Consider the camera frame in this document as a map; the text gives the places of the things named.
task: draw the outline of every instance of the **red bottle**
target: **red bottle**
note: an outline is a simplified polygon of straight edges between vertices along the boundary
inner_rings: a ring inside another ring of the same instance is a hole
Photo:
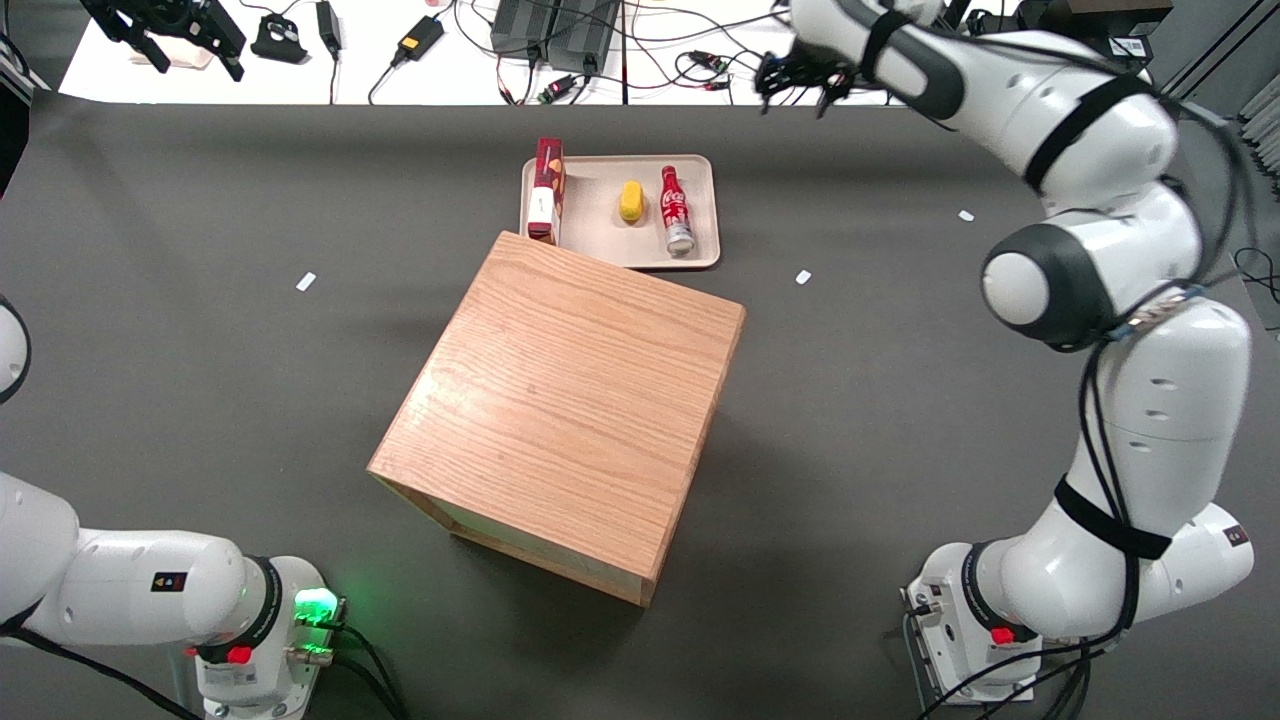
[[[667,252],[673,258],[689,255],[694,249],[694,232],[689,227],[689,204],[676,178],[676,168],[662,169],[662,223],[667,225]]]

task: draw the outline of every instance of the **black strap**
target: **black strap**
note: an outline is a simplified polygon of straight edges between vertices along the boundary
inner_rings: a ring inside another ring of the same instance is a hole
[[[897,10],[890,10],[872,23],[872,33],[867,38],[867,47],[863,49],[861,61],[861,73],[867,82],[876,82],[876,65],[884,53],[884,46],[888,45],[890,36],[906,24],[911,24],[911,18]]]
[[[45,598],[37,600],[36,605],[32,605],[4,623],[0,623],[0,638],[8,638],[22,629],[23,623],[31,620],[31,616],[36,614],[36,609],[40,607],[40,603],[44,602],[44,600]]]
[[[1053,132],[1048,133],[1044,142],[1032,155],[1032,160],[1027,163],[1027,172],[1023,173],[1023,179],[1032,186],[1032,190],[1041,193],[1044,176],[1048,174],[1050,168],[1053,167],[1062,151],[1079,140],[1080,135],[1089,129],[1089,126],[1107,114],[1107,110],[1115,108],[1117,102],[1130,95],[1144,92],[1152,92],[1152,87],[1132,74],[1115,77],[1085,92],[1075,110],[1071,110],[1071,114],[1064,118],[1053,128]]]
[[[1169,548],[1169,543],[1174,542],[1172,538],[1165,536],[1130,528],[1098,510],[1066,482],[1065,475],[1053,488],[1053,497],[1057,498],[1057,503],[1062,506],[1068,518],[1075,520],[1076,525],[1125,555],[1135,555],[1143,560],[1160,560],[1160,556]]]

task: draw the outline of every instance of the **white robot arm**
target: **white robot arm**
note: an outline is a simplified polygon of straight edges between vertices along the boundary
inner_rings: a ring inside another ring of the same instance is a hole
[[[1142,81],[1088,67],[1097,56],[1064,37],[1014,32],[979,45],[911,22],[932,22],[941,3],[886,5],[791,0],[796,45],[768,58],[756,85],[765,101],[788,85],[838,97],[860,72],[986,147],[1041,197],[1047,219],[991,251],[982,292],[1011,329],[1064,351],[1094,347],[1097,397],[1084,386],[1080,396],[1091,434],[1030,530],[946,544],[904,591],[948,702],[1030,700],[1044,638],[1098,637],[1125,621],[1129,561],[1137,621],[1216,597],[1252,570],[1248,536],[1211,502],[1245,395],[1249,329],[1185,290],[1216,258],[1162,182],[1176,127]],[[1114,448],[1128,527],[1112,519],[1098,447]]]
[[[26,324],[0,297],[0,402],[31,365]],[[90,530],[67,501],[0,471],[0,643],[183,643],[205,710],[301,717],[328,661],[337,597],[298,557],[250,557],[180,530]]]

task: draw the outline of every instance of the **power adapter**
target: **power adapter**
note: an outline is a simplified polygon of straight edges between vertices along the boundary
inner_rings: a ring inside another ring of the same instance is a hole
[[[316,3],[316,22],[320,26],[320,40],[324,42],[329,55],[337,60],[342,51],[342,28],[338,26],[338,13],[333,12],[329,0]]]
[[[417,24],[401,38],[396,46],[392,67],[403,65],[408,60],[421,60],[422,55],[444,35],[444,26],[431,15],[422,15]]]

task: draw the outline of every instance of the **tray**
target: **tray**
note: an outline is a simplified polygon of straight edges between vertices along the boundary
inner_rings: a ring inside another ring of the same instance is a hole
[[[520,191],[520,232],[529,218],[534,160],[525,163]],[[662,224],[662,168],[672,165],[685,188],[694,250],[682,258],[667,254]],[[712,163],[701,155],[579,155],[564,158],[564,214],[558,245],[637,270],[699,270],[719,260],[719,219]],[[627,181],[644,187],[644,215],[635,224],[618,217],[618,197]]]

